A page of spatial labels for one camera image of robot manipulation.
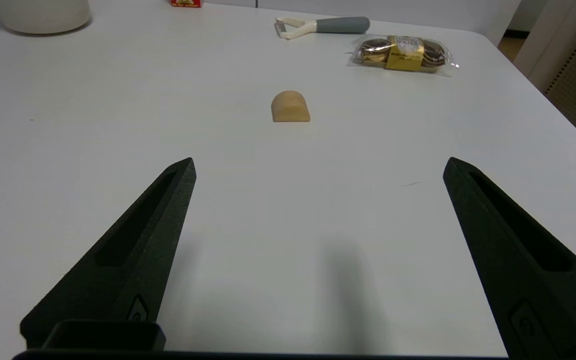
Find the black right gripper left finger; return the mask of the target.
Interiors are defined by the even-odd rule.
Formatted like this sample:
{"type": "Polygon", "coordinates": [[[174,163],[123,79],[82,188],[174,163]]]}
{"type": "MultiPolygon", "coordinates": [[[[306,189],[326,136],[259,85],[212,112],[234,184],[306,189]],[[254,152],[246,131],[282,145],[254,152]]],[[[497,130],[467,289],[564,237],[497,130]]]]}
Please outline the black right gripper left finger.
{"type": "Polygon", "coordinates": [[[197,179],[190,157],[167,167],[20,322],[28,349],[63,321],[155,321],[197,179]]]}

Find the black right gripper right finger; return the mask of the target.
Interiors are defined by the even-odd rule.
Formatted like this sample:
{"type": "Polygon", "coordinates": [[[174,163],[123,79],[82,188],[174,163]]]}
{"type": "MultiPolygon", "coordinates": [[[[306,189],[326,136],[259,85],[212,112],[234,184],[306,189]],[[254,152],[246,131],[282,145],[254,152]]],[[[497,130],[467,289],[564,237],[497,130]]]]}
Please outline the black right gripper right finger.
{"type": "Polygon", "coordinates": [[[576,360],[576,255],[472,164],[443,181],[509,358],[576,360]]]}

